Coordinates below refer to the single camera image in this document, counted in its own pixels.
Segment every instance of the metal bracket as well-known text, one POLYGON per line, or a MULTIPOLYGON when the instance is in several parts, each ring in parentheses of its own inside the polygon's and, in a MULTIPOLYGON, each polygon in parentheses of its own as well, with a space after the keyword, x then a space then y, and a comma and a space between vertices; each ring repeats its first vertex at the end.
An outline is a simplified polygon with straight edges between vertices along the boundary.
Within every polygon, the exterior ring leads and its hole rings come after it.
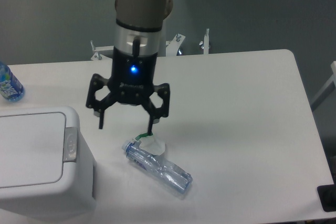
POLYGON ((92 52, 94 53, 91 60, 104 60, 111 58, 113 55, 114 46, 95 47, 93 40, 91 41, 92 52))
POLYGON ((336 61, 331 64, 333 75, 326 81, 322 88, 314 95, 310 107, 314 111, 334 91, 336 87, 336 61))
POLYGON ((180 55, 178 51, 185 39, 185 36, 182 34, 176 34, 172 41, 166 42, 166 56, 176 56, 180 55))

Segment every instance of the crushed plastic bottle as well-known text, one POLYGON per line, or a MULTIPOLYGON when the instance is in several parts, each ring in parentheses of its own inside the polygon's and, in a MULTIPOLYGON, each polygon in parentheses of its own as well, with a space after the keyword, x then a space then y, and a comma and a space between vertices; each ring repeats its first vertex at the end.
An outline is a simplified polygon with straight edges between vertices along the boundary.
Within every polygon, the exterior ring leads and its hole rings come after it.
POLYGON ((17 102, 25 94, 25 89, 13 75, 9 66, 0 61, 0 94, 10 102, 17 102))
POLYGON ((125 142, 122 149, 126 157, 138 166, 154 175, 181 194, 184 194, 193 181, 191 175, 174 163, 166 160, 163 155, 152 155, 140 149, 140 142, 125 142))

